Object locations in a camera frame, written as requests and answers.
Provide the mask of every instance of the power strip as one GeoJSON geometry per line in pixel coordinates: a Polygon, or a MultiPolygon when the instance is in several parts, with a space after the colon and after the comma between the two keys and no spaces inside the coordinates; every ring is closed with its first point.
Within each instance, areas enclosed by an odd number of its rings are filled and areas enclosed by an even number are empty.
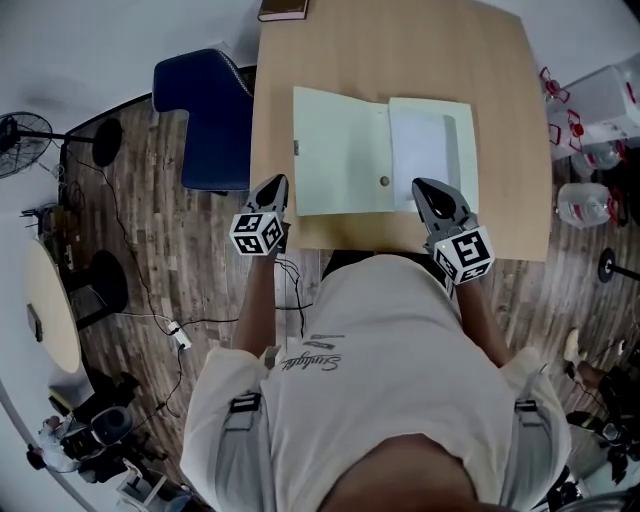
{"type": "Polygon", "coordinates": [[[169,331],[176,331],[173,337],[178,342],[178,347],[183,346],[184,350],[191,348],[191,345],[193,345],[193,343],[191,343],[191,339],[189,338],[187,333],[184,332],[184,329],[180,327],[180,324],[178,322],[171,322],[169,324],[169,331]]]}

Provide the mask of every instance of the round base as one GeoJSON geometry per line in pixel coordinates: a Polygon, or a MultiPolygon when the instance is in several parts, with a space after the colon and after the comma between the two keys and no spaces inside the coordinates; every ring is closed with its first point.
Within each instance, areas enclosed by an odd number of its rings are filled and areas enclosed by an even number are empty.
{"type": "Polygon", "coordinates": [[[98,167],[113,162],[120,151],[122,126],[117,119],[107,119],[100,125],[93,143],[93,161],[98,167]]]}
{"type": "Polygon", "coordinates": [[[611,281],[614,272],[611,270],[611,265],[616,264],[616,255],[611,249],[605,249],[600,255],[600,261],[598,261],[598,278],[603,283],[611,281]]]}
{"type": "Polygon", "coordinates": [[[91,259],[91,284],[105,307],[121,313],[129,303],[127,278],[116,257],[107,251],[98,251],[91,259]]]}

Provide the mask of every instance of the blue chair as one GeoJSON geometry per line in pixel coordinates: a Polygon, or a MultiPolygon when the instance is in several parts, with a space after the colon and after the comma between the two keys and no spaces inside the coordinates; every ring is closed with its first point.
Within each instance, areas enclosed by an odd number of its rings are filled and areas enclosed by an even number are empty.
{"type": "Polygon", "coordinates": [[[249,190],[253,94],[224,53],[199,50],[157,64],[153,107],[189,112],[185,188],[249,190]]]}

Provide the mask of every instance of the electric fan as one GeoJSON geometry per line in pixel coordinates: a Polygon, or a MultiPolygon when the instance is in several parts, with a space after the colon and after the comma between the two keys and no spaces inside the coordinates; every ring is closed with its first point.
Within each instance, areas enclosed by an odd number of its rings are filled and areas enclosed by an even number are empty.
{"type": "Polygon", "coordinates": [[[35,163],[52,139],[93,144],[93,161],[106,167],[115,159],[122,142],[122,127],[117,119],[102,123],[94,138],[52,133],[46,119],[30,112],[0,116],[0,178],[20,172],[35,163]]]}

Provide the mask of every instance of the plastic bottle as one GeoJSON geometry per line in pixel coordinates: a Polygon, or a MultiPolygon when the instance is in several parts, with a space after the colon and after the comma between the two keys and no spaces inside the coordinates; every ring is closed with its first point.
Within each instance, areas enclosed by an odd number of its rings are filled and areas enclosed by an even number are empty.
{"type": "Polygon", "coordinates": [[[620,141],[602,142],[582,149],[582,153],[571,155],[573,169],[588,178],[593,171],[609,171],[624,160],[625,147],[620,141]]]}
{"type": "Polygon", "coordinates": [[[577,228],[606,223],[612,204],[609,189],[600,183],[569,183],[558,192],[560,219],[577,228]]]}

